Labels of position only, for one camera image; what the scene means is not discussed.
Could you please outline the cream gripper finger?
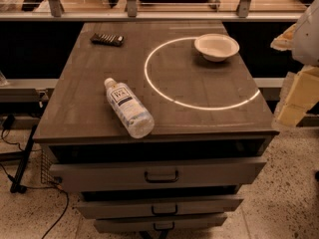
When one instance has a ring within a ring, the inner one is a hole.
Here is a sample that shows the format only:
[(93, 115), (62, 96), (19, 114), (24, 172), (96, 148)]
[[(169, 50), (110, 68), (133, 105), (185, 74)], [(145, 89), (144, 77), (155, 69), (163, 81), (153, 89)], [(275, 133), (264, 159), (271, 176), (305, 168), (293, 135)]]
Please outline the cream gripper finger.
[(305, 65), (298, 73), (289, 72), (283, 81), (275, 120), (297, 126), (319, 102), (319, 68)]
[(282, 34), (273, 39), (270, 47), (277, 51), (290, 51), (293, 46), (295, 28), (295, 24), (287, 28)]

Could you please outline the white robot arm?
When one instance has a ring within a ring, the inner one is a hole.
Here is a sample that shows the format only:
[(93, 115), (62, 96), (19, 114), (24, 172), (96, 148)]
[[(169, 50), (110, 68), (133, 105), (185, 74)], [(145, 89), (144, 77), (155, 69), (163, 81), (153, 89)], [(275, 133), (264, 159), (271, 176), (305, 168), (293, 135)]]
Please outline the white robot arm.
[(276, 121), (297, 126), (319, 102), (319, 0), (314, 0), (298, 21), (274, 38), (270, 44), (278, 51), (289, 50), (292, 58), (303, 68), (287, 78), (281, 97), (283, 103), (276, 115)]

